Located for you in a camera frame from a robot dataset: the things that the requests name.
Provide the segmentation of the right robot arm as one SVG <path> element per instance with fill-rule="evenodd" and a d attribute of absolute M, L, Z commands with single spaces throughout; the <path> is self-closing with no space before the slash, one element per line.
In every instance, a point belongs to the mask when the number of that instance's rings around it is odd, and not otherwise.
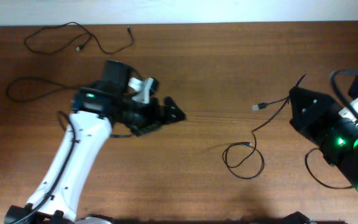
<path fill-rule="evenodd" d="M 335 97 L 298 86 L 289 91 L 290 124 L 358 192 L 358 71 L 336 70 L 329 80 Z"/>

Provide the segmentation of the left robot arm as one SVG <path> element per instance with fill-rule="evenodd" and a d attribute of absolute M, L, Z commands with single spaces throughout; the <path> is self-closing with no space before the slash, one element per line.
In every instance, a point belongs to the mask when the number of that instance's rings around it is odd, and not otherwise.
<path fill-rule="evenodd" d="M 24 207 L 12 205 L 5 223 L 74 223 L 83 186 L 116 123 L 142 136 L 163 125 L 186 119 L 169 96 L 162 104 L 154 95 L 159 82 L 143 79 L 122 62 L 107 60 L 100 80 L 79 88 L 62 143 L 51 166 Z"/>

